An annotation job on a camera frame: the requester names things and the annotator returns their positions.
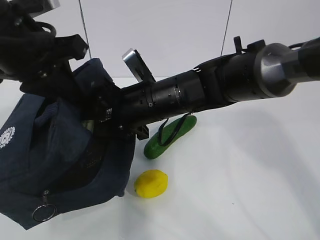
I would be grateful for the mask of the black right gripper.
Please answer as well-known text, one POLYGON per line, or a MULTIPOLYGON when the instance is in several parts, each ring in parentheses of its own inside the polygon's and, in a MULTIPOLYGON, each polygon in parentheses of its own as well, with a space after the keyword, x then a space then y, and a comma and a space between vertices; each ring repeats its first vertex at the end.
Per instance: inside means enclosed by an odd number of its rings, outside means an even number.
POLYGON ((121 134, 133 134, 139 140, 148 139, 146 125, 131 126, 128 118, 122 116, 122 93, 114 83, 92 83, 89 95, 85 98, 82 118, 92 125, 93 135, 97 138, 119 138, 121 134))

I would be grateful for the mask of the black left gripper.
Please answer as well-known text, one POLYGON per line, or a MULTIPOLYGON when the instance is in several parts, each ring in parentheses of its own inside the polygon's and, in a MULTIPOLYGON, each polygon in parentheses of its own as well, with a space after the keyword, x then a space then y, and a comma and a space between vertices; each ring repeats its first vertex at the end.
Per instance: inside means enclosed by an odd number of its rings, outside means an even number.
POLYGON ((0 2, 0 79, 21 83, 20 90, 47 98, 79 98, 69 61, 85 57, 78 35, 58 37, 56 28, 10 0, 0 2))

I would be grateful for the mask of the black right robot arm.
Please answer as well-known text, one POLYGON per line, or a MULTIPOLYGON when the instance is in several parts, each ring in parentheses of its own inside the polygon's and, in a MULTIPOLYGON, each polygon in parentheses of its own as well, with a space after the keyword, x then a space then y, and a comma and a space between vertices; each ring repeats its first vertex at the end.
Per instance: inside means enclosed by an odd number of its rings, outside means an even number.
POLYGON ((159 81, 140 53, 130 49, 122 58, 137 83, 119 88, 108 80, 94 90, 93 133, 107 137, 127 131, 144 140, 148 124, 243 101, 285 97, 298 84, 320 79, 318 38, 290 46, 258 40, 243 47, 239 36, 233 41, 234 53, 159 81))

